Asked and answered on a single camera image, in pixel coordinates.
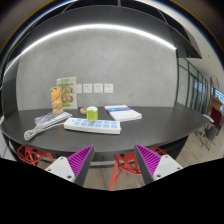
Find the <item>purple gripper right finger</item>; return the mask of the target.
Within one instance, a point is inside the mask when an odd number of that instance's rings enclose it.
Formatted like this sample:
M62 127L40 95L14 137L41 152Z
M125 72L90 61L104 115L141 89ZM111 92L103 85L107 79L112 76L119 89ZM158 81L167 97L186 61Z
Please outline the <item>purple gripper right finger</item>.
M179 163L159 147L148 149L135 145L134 155L145 184L150 184L182 169Z

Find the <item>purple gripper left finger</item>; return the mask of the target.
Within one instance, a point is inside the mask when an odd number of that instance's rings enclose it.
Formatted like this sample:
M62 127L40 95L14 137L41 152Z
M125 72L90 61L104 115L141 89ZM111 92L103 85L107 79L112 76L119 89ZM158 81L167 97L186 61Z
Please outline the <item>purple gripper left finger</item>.
M59 157L46 168L46 171L82 186L94 155L94 146L90 145L69 157Z

